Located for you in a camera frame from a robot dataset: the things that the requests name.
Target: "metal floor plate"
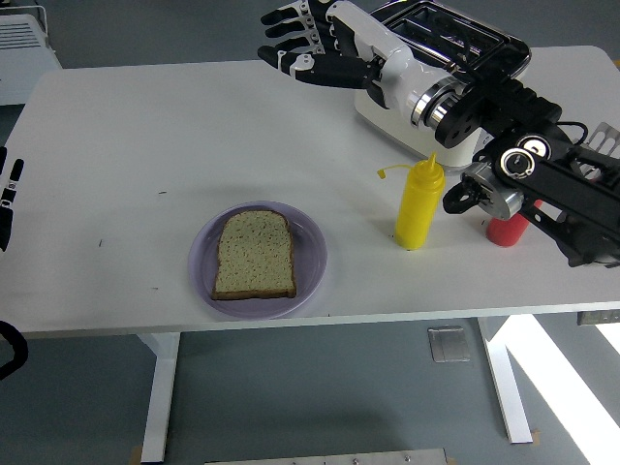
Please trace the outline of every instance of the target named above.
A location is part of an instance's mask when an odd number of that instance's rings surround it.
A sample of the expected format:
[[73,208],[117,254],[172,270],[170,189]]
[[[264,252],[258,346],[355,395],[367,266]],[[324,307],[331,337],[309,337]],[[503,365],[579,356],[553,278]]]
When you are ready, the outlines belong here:
[[461,326],[430,327],[428,340],[433,360],[437,363],[469,361],[471,358],[465,330]]

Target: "bread crust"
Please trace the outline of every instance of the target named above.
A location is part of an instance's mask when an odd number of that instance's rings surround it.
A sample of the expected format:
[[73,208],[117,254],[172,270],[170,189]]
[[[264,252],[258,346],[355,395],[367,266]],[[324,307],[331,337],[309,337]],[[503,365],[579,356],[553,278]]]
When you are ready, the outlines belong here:
[[[213,300],[242,300],[248,298],[279,298],[279,297],[287,297],[293,298],[297,294],[297,282],[295,280],[295,245],[293,243],[293,234],[291,232],[291,226],[289,224],[289,220],[282,213],[271,210],[271,209],[257,209],[257,210],[246,210],[246,211],[268,211],[270,213],[276,214],[280,216],[284,220],[284,225],[289,235],[289,243],[291,246],[289,247],[289,259],[291,262],[291,281],[293,286],[290,289],[268,289],[268,290],[244,290],[244,291],[217,291],[216,286],[218,282],[218,276],[221,269],[221,254],[220,254],[220,244],[222,242],[222,235],[218,239],[217,243],[217,272],[215,275],[215,282],[213,284],[213,290],[211,292],[211,298]],[[229,218],[224,224],[224,228],[222,229],[222,233],[226,230],[229,222],[235,218],[237,215],[245,213],[245,211],[234,214],[231,218]]]

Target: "air vent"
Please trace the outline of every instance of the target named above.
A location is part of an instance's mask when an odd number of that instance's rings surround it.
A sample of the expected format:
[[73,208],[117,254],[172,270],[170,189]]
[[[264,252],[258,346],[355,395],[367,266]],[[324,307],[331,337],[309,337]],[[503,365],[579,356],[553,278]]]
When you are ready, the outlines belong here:
[[27,22],[0,24],[0,50],[41,46],[35,32]]

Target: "cable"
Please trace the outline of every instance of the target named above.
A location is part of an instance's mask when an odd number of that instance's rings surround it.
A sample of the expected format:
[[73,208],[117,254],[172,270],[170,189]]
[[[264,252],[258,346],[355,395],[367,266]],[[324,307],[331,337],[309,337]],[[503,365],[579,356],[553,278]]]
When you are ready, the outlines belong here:
[[578,121],[558,121],[555,124],[557,124],[558,126],[576,126],[577,128],[581,128],[583,130],[583,135],[581,136],[581,138],[579,138],[577,142],[574,143],[575,145],[582,145],[588,138],[588,127],[583,123],[580,123]]

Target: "white robotic hand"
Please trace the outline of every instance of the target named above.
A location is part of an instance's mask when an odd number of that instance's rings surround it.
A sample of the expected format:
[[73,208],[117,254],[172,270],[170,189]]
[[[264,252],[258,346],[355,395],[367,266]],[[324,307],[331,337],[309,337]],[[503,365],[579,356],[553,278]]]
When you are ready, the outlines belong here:
[[349,1],[300,0],[262,22],[271,26],[269,38],[291,34],[259,48],[262,60],[303,82],[366,89],[377,104],[398,109],[418,128],[434,129],[445,113],[442,103],[463,85],[417,60],[393,32]]

